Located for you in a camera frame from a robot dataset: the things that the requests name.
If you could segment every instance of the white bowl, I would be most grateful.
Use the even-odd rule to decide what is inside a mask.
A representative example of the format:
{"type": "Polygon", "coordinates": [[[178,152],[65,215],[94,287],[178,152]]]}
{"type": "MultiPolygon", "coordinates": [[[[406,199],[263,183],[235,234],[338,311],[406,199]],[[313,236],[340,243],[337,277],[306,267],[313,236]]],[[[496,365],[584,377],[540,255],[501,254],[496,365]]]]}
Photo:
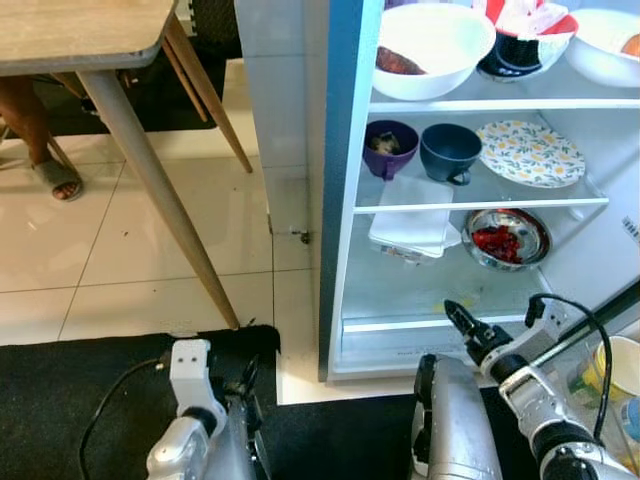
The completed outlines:
{"type": "Polygon", "coordinates": [[[379,68],[373,86],[400,100],[427,100],[464,82],[496,40],[491,21],[455,4],[412,4],[382,14],[378,44],[416,63],[426,75],[400,75],[379,68]]]}
{"type": "Polygon", "coordinates": [[[640,33],[640,17],[604,9],[571,12],[578,33],[565,55],[571,66],[591,80],[610,87],[640,88],[640,59],[621,53],[640,33]]]}

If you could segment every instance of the stainless steel bowl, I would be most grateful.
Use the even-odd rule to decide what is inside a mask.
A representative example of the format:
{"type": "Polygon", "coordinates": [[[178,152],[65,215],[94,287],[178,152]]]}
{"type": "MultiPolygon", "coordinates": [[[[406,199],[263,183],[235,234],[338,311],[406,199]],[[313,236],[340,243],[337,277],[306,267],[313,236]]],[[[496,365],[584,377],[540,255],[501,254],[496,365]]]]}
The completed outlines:
{"type": "Polygon", "coordinates": [[[480,265],[501,272],[518,272],[537,266],[551,250],[551,235],[544,224],[535,216],[515,208],[497,210],[476,210],[469,212],[462,231],[462,243],[469,254],[480,265]],[[487,227],[506,226],[520,244],[518,256],[522,263],[510,263],[493,257],[473,241],[473,232],[487,227]]]}

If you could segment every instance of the purple cup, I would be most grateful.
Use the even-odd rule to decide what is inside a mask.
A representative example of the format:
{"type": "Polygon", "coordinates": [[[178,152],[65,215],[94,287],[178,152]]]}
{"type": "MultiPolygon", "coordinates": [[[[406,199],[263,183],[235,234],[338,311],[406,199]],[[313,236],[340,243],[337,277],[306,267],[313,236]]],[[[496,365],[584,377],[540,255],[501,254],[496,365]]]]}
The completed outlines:
{"type": "Polygon", "coordinates": [[[382,178],[384,181],[391,181],[394,175],[413,158],[418,150],[419,144],[420,138],[418,137],[418,133],[410,126],[393,120],[379,120],[367,125],[367,130],[364,134],[362,156],[371,173],[376,177],[382,178]],[[395,135],[402,153],[398,155],[385,155],[369,148],[373,137],[387,132],[395,135]]]}

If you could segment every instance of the dark bowl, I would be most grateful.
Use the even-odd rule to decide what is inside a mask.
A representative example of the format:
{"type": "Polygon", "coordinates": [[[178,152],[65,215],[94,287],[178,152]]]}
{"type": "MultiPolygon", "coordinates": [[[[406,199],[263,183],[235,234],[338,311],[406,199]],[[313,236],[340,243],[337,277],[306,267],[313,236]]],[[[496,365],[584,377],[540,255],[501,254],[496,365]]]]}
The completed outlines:
{"type": "Polygon", "coordinates": [[[496,43],[480,60],[477,70],[497,82],[515,82],[539,75],[548,70],[569,45],[569,40],[547,34],[575,34],[577,30],[578,22],[571,15],[566,15],[532,39],[520,39],[512,33],[496,31],[496,43]]]}
{"type": "Polygon", "coordinates": [[[385,181],[390,181],[401,168],[411,161],[418,150],[419,142],[418,133],[410,126],[394,120],[379,120],[367,125],[362,156],[372,174],[385,181]],[[391,132],[396,137],[402,153],[385,155],[369,148],[373,137],[387,132],[391,132]]]}

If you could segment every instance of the red food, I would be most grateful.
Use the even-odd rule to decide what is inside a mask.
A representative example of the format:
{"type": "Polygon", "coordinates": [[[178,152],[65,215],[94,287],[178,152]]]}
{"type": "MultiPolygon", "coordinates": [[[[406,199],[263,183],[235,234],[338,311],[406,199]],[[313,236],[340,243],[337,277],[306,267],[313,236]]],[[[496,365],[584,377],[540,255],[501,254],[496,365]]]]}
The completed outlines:
{"type": "Polygon", "coordinates": [[[471,236],[478,248],[492,257],[503,262],[522,263],[522,258],[518,256],[520,248],[518,237],[509,231],[509,227],[502,225],[498,228],[481,228],[471,236]]]}
{"type": "Polygon", "coordinates": [[[378,47],[376,67],[385,72],[400,75],[424,75],[427,73],[408,58],[385,47],[378,47]]]}

